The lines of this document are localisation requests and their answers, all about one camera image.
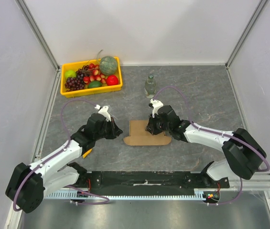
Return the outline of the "brown cardboard box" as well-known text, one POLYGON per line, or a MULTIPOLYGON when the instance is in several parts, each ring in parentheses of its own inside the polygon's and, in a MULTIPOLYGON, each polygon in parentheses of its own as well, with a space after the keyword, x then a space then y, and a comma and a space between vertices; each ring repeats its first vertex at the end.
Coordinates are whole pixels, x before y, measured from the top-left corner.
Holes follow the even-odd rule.
POLYGON ((130 135, 125 137, 124 143, 129 146, 165 146, 171 142, 171 137, 164 132, 152 135, 145 130, 148 120, 130 120, 130 135))

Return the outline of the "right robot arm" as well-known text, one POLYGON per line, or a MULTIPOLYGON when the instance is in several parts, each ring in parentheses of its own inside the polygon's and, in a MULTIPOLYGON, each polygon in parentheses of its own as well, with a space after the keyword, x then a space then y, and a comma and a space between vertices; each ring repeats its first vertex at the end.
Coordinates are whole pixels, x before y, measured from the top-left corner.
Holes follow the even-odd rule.
POLYGON ((152 135, 167 132, 178 141, 201 144, 224 154, 225 159, 207 165, 206 173, 200 177, 204 187, 213 187, 224 177, 250 180, 255 173, 263 171, 261 165, 266 162, 266 153, 247 130, 206 128, 180 119, 171 106, 160 101, 151 101, 149 106, 152 113, 146 130, 152 135))

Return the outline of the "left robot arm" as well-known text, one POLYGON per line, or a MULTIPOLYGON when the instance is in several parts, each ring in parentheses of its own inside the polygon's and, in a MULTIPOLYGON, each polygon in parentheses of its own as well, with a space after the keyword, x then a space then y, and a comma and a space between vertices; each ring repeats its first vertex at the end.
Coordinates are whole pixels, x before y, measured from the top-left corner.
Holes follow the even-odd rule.
POLYGON ((19 163, 12 173, 6 196, 12 200, 14 211, 30 213, 44 197, 69 185, 83 187, 87 177, 68 165, 92 149, 100 139, 112 140, 123 131, 114 118, 92 114, 68 140, 48 156, 29 165, 19 163))

